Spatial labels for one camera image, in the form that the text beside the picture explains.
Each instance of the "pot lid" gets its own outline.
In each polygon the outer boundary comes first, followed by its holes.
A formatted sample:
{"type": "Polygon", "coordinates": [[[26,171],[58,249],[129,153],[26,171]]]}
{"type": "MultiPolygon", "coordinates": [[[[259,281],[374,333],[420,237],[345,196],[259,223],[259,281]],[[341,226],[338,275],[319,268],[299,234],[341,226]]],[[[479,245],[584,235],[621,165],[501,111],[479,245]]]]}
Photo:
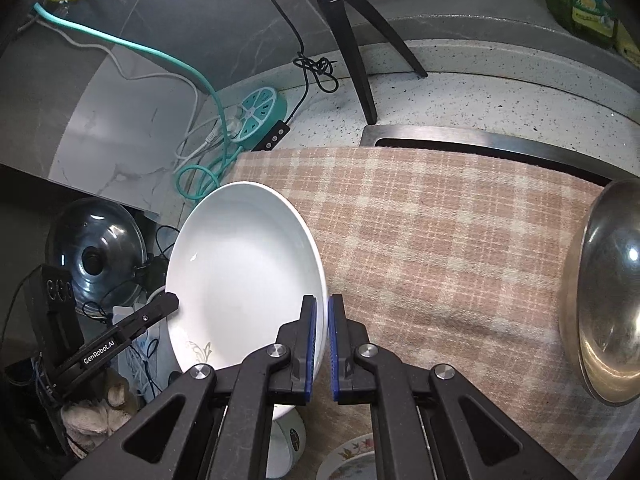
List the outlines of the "pot lid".
{"type": "Polygon", "coordinates": [[[145,259],[144,240],[133,217],[101,198],[71,203],[47,237],[47,263],[71,272],[79,308],[88,302],[105,311],[131,305],[140,286],[127,280],[145,259]]]}

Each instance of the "blue wire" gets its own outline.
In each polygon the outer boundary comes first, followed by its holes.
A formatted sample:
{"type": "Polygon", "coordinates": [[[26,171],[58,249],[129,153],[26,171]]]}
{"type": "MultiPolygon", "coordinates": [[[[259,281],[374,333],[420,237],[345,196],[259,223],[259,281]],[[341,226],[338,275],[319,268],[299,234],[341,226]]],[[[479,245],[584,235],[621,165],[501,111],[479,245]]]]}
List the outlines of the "blue wire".
{"type": "Polygon", "coordinates": [[[204,197],[206,197],[211,191],[217,189],[220,186],[220,180],[222,179],[225,170],[233,162],[236,161],[236,158],[238,158],[238,155],[240,154],[240,152],[242,152],[242,147],[241,146],[238,147],[238,149],[231,156],[231,158],[229,158],[227,156],[228,155],[229,140],[228,140],[228,130],[226,129],[226,119],[225,119],[224,108],[223,108],[222,102],[220,102],[220,98],[218,97],[218,94],[214,90],[213,86],[211,85],[211,83],[209,83],[209,81],[200,72],[198,72],[194,67],[192,67],[190,65],[187,65],[185,62],[180,61],[179,59],[177,59],[177,58],[175,58],[173,56],[169,56],[168,54],[165,54],[164,52],[162,52],[160,50],[156,50],[156,49],[150,48],[148,46],[144,46],[144,45],[140,45],[140,44],[137,44],[137,43],[133,43],[132,41],[123,40],[122,38],[118,38],[116,36],[112,36],[111,34],[105,34],[104,32],[101,32],[99,30],[95,30],[93,28],[86,27],[85,25],[80,25],[79,23],[74,23],[74,22],[69,22],[67,20],[63,20],[62,18],[54,16],[50,12],[47,12],[46,10],[44,10],[40,4],[35,4],[33,6],[33,9],[41,17],[43,17],[45,20],[47,20],[50,23],[53,23],[55,25],[59,25],[60,27],[66,27],[66,28],[71,28],[73,30],[78,30],[80,32],[84,32],[85,34],[89,34],[91,36],[95,36],[96,38],[101,38],[102,40],[110,41],[111,43],[116,43],[116,44],[119,44],[119,45],[122,45],[122,46],[126,46],[127,48],[130,48],[132,50],[137,50],[139,52],[144,52],[146,54],[151,54],[152,56],[156,56],[156,57],[159,57],[159,58],[164,59],[166,61],[169,61],[170,63],[173,63],[174,65],[177,65],[177,66],[183,68],[184,70],[186,70],[187,72],[190,72],[194,76],[196,76],[196,78],[202,83],[204,88],[207,89],[207,91],[209,92],[209,94],[211,95],[213,100],[215,101],[216,107],[218,108],[218,113],[220,115],[220,125],[222,127],[221,128],[221,130],[222,130],[222,139],[223,139],[223,142],[222,142],[222,146],[223,146],[222,147],[222,156],[219,156],[218,158],[216,158],[216,160],[214,160],[212,163],[210,163],[206,167],[205,166],[201,166],[199,164],[191,164],[190,166],[185,166],[176,175],[175,187],[178,190],[178,193],[180,193],[186,199],[194,200],[196,202],[199,202],[204,197]],[[220,167],[216,171],[213,171],[212,169],[216,164],[219,164],[220,167]],[[180,177],[184,174],[184,172],[186,170],[195,170],[195,171],[201,171],[202,172],[202,176],[200,177],[200,183],[198,185],[198,190],[197,190],[196,194],[194,194],[194,195],[189,195],[180,186],[180,177]],[[204,180],[204,177],[206,177],[206,176],[208,176],[210,178],[209,182],[206,182],[204,180]]]}

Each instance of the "checkered cloth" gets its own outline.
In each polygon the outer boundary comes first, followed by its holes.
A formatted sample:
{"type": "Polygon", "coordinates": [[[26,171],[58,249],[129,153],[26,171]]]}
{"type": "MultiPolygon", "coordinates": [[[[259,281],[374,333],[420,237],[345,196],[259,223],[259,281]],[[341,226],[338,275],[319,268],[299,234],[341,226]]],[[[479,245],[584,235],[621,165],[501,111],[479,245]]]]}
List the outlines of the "checkered cloth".
{"type": "MultiPolygon", "coordinates": [[[[519,162],[391,148],[248,153],[231,181],[266,184],[300,212],[329,293],[405,363],[453,364],[579,479],[605,479],[640,426],[610,408],[562,351],[564,256],[601,188],[519,162]]],[[[370,431],[368,406],[331,399],[328,359],[301,408],[306,450],[287,476],[370,431]]]]}

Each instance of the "metal screw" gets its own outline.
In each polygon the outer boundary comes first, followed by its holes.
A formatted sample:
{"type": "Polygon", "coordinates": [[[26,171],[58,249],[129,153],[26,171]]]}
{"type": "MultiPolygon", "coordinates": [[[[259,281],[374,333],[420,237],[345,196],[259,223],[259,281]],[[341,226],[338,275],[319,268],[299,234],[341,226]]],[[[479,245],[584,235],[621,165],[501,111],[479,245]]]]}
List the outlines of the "metal screw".
{"type": "Polygon", "coordinates": [[[362,357],[373,357],[378,353],[378,347],[372,343],[364,343],[358,347],[358,354],[362,357]]]}
{"type": "Polygon", "coordinates": [[[435,367],[436,376],[443,381],[452,378],[456,374],[456,369],[451,365],[437,365],[435,367]]]}
{"type": "Polygon", "coordinates": [[[267,354],[271,357],[282,357],[286,353],[287,347],[280,343],[274,343],[273,345],[267,346],[267,354]]]}
{"type": "Polygon", "coordinates": [[[204,379],[210,373],[211,373],[211,367],[209,365],[203,365],[203,364],[195,365],[191,367],[191,370],[189,370],[189,374],[194,379],[204,379]]]}

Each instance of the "black tripod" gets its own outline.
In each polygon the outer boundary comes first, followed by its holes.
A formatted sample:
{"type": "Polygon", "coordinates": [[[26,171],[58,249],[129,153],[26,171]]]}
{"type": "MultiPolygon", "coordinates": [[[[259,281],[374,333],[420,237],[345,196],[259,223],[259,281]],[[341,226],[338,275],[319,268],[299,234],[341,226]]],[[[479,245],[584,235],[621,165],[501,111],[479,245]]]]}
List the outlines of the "black tripod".
{"type": "Polygon", "coordinates": [[[378,120],[376,104],[373,101],[369,79],[367,78],[367,72],[358,49],[358,43],[353,35],[353,29],[347,17],[347,12],[344,9],[345,2],[350,4],[351,7],[366,18],[419,75],[427,77],[427,72],[409,50],[409,47],[406,46],[402,38],[398,36],[398,33],[367,0],[318,0],[318,6],[326,18],[326,22],[334,35],[335,41],[338,44],[338,48],[340,48],[344,62],[349,70],[349,74],[351,75],[367,123],[376,124],[378,120]]]}

